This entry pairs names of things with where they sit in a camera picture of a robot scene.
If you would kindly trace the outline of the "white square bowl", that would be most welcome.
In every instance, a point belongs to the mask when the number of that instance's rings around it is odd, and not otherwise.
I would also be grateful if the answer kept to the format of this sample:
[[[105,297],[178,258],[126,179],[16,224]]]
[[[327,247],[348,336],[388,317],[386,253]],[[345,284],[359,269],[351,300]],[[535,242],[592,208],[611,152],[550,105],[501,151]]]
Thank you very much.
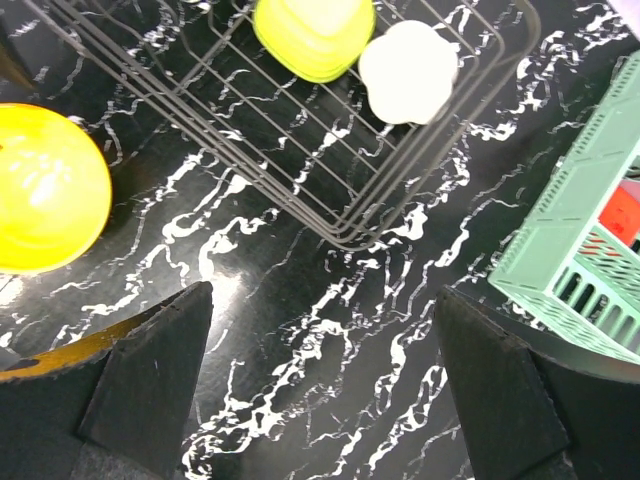
[[[381,121],[427,125],[449,101],[458,76],[457,47],[428,24],[405,20],[372,40],[358,71]]]

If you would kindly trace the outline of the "yellow bottom bowl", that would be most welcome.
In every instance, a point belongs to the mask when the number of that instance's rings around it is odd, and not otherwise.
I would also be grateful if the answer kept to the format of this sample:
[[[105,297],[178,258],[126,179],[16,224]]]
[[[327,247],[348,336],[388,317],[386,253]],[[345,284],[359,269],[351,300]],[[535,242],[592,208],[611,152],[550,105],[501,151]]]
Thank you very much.
[[[1,270],[49,272],[96,242],[112,206],[108,165],[67,117],[24,103],[1,106]]]

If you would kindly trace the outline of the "patterned bowl green outside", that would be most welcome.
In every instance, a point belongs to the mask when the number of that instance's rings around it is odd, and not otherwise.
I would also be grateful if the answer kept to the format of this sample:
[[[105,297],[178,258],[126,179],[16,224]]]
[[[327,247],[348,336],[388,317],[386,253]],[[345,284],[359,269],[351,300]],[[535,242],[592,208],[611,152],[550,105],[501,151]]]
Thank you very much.
[[[344,74],[376,26],[371,1],[261,0],[252,23],[261,45],[296,76],[328,83]]]

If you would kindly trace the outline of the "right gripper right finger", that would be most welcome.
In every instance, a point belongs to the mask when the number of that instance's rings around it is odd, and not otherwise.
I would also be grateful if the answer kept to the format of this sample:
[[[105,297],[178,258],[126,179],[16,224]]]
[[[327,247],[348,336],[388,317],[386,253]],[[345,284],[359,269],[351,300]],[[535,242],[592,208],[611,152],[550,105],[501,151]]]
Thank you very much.
[[[639,367],[445,286],[434,324],[478,479],[636,479]]]

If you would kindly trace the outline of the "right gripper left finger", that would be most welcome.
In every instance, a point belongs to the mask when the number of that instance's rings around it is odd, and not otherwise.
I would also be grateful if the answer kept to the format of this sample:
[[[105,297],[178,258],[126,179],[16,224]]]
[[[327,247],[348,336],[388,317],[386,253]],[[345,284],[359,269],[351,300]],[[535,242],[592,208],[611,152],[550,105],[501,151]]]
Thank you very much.
[[[78,341],[1,350],[4,479],[179,479],[213,287],[196,282]]]

